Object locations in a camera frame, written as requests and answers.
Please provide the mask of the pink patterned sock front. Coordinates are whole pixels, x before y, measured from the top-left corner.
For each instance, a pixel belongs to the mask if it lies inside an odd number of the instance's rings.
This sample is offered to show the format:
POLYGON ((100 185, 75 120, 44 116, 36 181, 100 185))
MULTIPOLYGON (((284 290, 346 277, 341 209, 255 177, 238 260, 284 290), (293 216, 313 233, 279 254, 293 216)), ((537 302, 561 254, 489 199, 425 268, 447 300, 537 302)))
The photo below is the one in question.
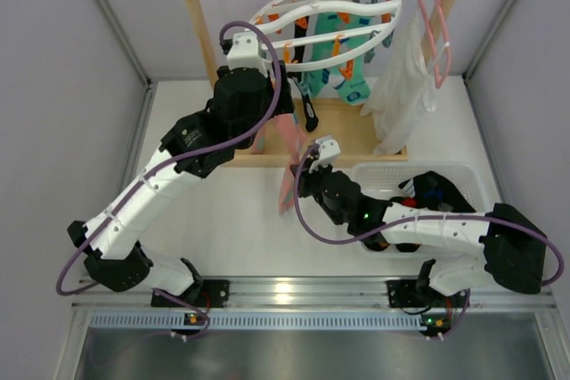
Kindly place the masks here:
POLYGON ((301 157, 301 149, 305 145, 306 136, 298 123, 295 113, 279 115, 274 119, 274 127, 284 143, 288 153, 281 188, 279 193, 279 214, 285 214, 293 207, 294 174, 290 167, 298 164, 301 157))

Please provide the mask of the black sock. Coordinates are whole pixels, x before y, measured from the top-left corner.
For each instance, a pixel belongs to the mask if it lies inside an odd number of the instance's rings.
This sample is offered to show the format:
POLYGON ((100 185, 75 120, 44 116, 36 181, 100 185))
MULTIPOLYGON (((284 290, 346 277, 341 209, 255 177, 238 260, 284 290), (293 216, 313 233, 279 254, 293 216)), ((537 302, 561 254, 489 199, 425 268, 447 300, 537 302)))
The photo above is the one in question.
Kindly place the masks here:
MULTIPOLYGON (((302 38, 306 36, 309 24, 309 17, 305 16, 295 21, 294 38, 302 38)), ((303 81, 301 72, 289 72, 289 78, 299 90, 303 103, 303 112, 305 116, 305 129, 308 133, 312 133, 319 124, 319 118, 315 113, 314 106, 311 101, 311 91, 307 82, 303 81)))
POLYGON ((404 195, 392 197, 391 201, 404 206, 459 214, 476 211, 450 180, 435 171, 404 180, 398 184, 398 189, 404 195))

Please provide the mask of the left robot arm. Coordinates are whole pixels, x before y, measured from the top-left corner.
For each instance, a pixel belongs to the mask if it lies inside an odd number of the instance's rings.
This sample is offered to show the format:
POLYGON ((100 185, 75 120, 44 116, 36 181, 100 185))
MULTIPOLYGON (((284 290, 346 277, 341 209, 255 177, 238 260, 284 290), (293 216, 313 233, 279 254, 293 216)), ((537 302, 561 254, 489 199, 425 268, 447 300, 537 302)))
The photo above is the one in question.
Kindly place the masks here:
POLYGON ((179 118, 139 175, 94 218, 74 221, 68 234, 85 254, 96 285, 121 293, 144 286, 182 305, 194 303, 203 279, 185 258, 145 247, 140 237, 184 191, 250 148, 273 117, 294 109, 283 61, 269 76, 258 69, 222 67, 204 109, 179 118))

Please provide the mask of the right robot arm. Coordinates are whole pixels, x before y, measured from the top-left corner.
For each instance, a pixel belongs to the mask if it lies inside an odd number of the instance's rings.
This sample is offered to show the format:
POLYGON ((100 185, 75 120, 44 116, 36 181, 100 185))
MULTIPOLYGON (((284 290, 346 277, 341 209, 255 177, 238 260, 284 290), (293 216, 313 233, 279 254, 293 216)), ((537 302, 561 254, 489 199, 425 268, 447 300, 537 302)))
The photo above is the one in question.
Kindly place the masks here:
POLYGON ((433 247, 453 254, 433 256, 416 277, 424 295, 453 296, 496 284, 522 295, 545 286, 546 235, 515 207, 497 203, 477 212, 442 177, 428 172, 410 179, 408 198, 367 196, 361 186, 331 166, 294 171, 294 199, 312 198, 347 239, 310 235, 328 245, 359 242, 370 251, 433 247))

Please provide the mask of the black sock front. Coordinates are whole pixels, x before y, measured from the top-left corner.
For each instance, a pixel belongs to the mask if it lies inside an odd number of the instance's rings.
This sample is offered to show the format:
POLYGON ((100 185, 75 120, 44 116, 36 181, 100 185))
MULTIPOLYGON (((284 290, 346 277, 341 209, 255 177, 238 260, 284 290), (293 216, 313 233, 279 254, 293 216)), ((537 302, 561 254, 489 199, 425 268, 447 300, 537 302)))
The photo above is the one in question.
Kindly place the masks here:
POLYGON ((450 180, 435 171, 404 180, 398 184, 398 189, 404 195, 392 197, 391 201, 404 206, 459 214, 476 211, 450 180))

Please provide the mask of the pink patterned sock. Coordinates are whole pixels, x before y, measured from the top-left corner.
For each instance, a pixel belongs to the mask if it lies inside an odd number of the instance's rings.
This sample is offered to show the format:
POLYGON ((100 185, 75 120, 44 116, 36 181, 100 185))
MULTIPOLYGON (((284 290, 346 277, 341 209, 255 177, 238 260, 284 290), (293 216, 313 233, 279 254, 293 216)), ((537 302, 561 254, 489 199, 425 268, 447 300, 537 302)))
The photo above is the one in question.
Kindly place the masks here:
POLYGON ((301 157, 301 149, 305 145, 306 136, 298 123, 295 113, 279 115, 274 119, 274 127, 284 143, 288 153, 281 188, 279 193, 279 214, 285 214, 293 207, 294 174, 290 167, 298 164, 301 157))
POLYGON ((256 137, 251 146, 250 153, 252 155, 260 155, 265 153, 266 138, 269 125, 264 124, 256 133, 256 137))

